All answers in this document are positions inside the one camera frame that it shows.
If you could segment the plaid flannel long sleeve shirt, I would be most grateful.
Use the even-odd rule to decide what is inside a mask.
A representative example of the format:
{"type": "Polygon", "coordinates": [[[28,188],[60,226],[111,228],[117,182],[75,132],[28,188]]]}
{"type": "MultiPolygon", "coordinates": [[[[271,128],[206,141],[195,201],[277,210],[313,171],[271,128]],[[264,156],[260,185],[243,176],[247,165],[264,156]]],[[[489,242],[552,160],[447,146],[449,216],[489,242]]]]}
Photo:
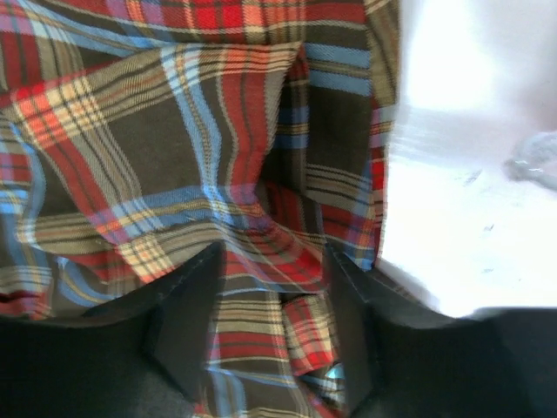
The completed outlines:
{"type": "Polygon", "coordinates": [[[326,244],[370,270],[396,1],[1,4],[1,414],[342,417],[326,244]],[[200,394],[86,312],[214,242],[200,394]]]}

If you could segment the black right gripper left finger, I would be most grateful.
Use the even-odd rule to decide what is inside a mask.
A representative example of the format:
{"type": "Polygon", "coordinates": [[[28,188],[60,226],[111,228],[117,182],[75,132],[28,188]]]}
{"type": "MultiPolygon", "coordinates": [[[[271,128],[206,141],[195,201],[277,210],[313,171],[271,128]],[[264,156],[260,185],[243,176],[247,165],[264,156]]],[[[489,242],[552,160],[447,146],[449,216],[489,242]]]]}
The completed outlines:
{"type": "Polygon", "coordinates": [[[208,333],[224,285],[224,244],[217,241],[164,277],[93,307],[88,317],[148,312],[141,352],[189,401],[200,394],[208,333]]]}

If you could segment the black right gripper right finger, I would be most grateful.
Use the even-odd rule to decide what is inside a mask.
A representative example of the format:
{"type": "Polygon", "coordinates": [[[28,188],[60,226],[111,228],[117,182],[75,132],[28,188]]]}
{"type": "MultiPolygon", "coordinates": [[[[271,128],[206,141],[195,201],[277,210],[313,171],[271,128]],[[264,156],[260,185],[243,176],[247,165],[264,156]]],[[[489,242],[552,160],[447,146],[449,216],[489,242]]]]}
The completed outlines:
{"type": "Polygon", "coordinates": [[[324,250],[324,278],[337,328],[347,414],[362,414],[388,381],[380,326],[445,327],[453,319],[376,284],[334,244],[324,250]]]}

